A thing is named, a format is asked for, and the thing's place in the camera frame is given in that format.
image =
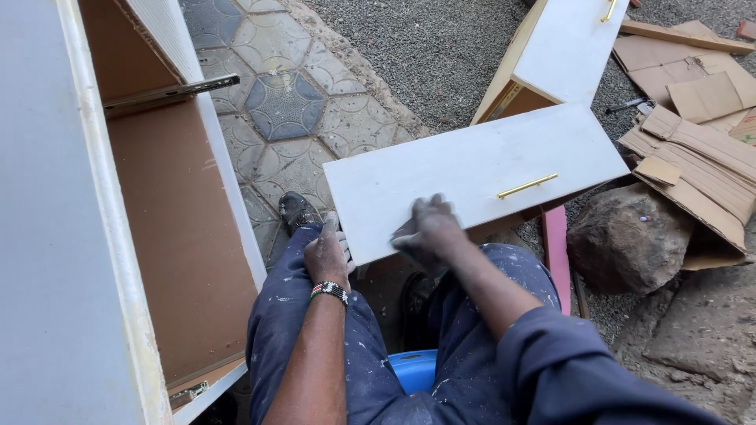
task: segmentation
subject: person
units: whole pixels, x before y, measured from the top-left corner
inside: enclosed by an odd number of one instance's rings
[[[392,242],[442,274],[403,289],[407,328],[438,347],[431,390],[404,394],[336,214],[293,192],[280,214],[291,239],[249,317],[252,424],[724,423],[616,363],[529,251],[475,246],[438,194]]]

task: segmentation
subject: man's hand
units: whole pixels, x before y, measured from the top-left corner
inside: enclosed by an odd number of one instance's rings
[[[412,206],[417,233],[391,241],[400,250],[420,263],[431,277],[440,275],[455,257],[455,252],[469,245],[467,234],[451,212],[451,203],[435,194],[429,202],[417,198]]]
[[[338,224],[338,215],[329,212],[321,235],[305,248],[305,267],[314,284],[332,281],[351,292],[347,276],[355,270],[355,262],[349,261],[349,245],[344,232],[336,231]]]

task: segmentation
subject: black shoe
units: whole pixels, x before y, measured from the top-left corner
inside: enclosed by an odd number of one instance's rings
[[[310,201],[293,191],[286,192],[278,200],[278,212],[289,237],[303,225],[323,223],[323,218]]]
[[[438,341],[432,341],[428,329],[426,304],[436,287],[436,281],[420,271],[414,272],[401,289],[401,313],[404,318],[402,351],[434,349]]]

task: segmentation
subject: gravel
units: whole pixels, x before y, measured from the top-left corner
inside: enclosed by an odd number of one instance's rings
[[[391,87],[393,94],[438,132],[467,126],[527,7],[521,0],[303,0],[327,25],[348,37]],[[740,20],[756,21],[753,0],[641,0],[628,8],[635,20],[663,26],[698,19],[720,36],[734,39]],[[737,58],[756,74],[756,54]],[[604,110],[643,95],[610,58],[593,102],[606,134],[616,140],[631,128],[634,108],[605,115]],[[568,222],[590,196],[565,205]],[[540,221],[516,233],[541,243]],[[621,329],[638,296],[589,295],[591,318],[608,344]]]

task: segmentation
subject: rock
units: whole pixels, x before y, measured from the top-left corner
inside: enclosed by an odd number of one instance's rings
[[[567,231],[570,264],[599,292],[643,295],[680,270],[694,224],[644,183],[602,192]]]

